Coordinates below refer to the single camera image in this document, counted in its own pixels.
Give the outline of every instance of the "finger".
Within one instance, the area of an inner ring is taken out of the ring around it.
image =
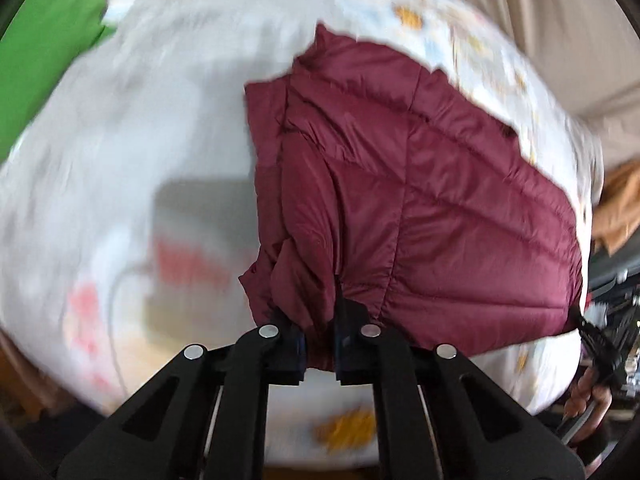
[[[564,416],[565,418],[572,418],[584,413],[587,409],[587,400],[571,398],[564,404]]]
[[[593,389],[593,398],[596,399],[596,409],[593,410],[584,426],[578,430],[572,439],[572,443],[577,444],[593,434],[598,426],[604,420],[607,411],[611,406],[612,396],[611,390],[606,386],[596,386]]]
[[[590,394],[593,385],[596,382],[596,371],[594,368],[589,368],[580,379],[578,379],[577,389],[581,394]]]
[[[611,389],[608,386],[598,384],[597,386],[593,387],[591,394],[599,404],[606,404],[607,409],[609,409],[611,403],[613,402],[613,397],[611,395]]]
[[[580,400],[587,401],[591,399],[591,390],[587,390],[586,392],[583,392],[580,390],[579,387],[577,387],[574,391],[571,392],[570,398],[573,400],[576,400],[577,402],[579,402]]]

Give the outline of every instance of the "metal screw head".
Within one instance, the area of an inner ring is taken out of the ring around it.
[[[373,325],[373,324],[364,325],[360,329],[360,333],[364,337],[378,337],[381,332],[382,330],[380,330],[380,327],[378,325]]]
[[[184,349],[184,356],[187,359],[199,359],[204,354],[204,349],[200,345],[189,345]]]
[[[453,345],[439,345],[436,348],[436,354],[438,354],[443,359],[453,359],[456,355],[458,355],[458,351]]]
[[[278,335],[278,327],[275,325],[261,326],[260,330],[258,330],[258,334],[264,338],[276,337]]]

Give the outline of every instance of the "white bedsheet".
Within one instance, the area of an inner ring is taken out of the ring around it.
[[[224,346],[254,327],[236,280],[258,244],[242,89],[285,71],[318,21],[441,67],[512,124],[523,156],[574,206],[586,274],[597,144],[460,0],[136,0],[0,170],[0,323],[85,402],[110,412],[188,343]],[[572,333],[475,361],[536,412],[579,354]],[[363,404],[370,388],[341,390],[316,370],[297,396],[272,388],[267,462],[373,462],[374,443],[327,455],[312,437]]]

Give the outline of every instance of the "green pillow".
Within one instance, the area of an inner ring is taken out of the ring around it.
[[[105,0],[23,1],[0,38],[0,162],[74,58],[112,32],[101,23],[105,8]]]

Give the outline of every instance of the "maroon puffer jacket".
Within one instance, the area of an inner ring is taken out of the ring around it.
[[[331,367],[334,275],[416,346],[562,332],[575,213],[443,72],[319,25],[290,73],[245,90],[261,247],[240,280],[256,323],[278,306],[303,328],[311,366]]]

